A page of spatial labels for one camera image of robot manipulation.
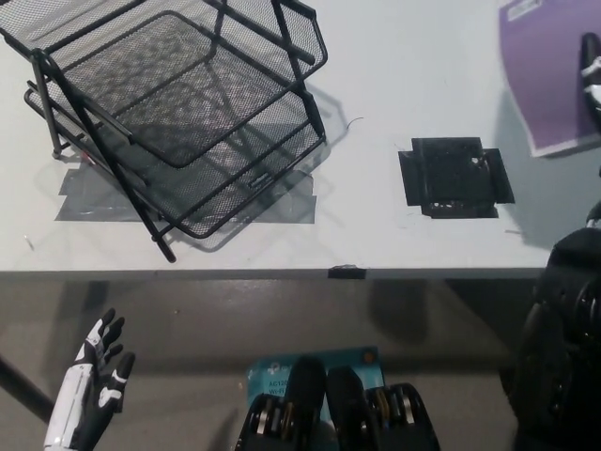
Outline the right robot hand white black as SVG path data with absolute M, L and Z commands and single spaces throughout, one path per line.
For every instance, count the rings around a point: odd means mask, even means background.
M 600 117 L 600 38 L 592 32 L 581 37 L 580 77 L 584 96 L 592 115 Z

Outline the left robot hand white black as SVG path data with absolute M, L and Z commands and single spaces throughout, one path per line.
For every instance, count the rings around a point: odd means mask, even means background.
M 125 319 L 107 310 L 65 373 L 46 430 L 45 450 L 93 450 L 122 412 L 136 356 L 117 342 Z

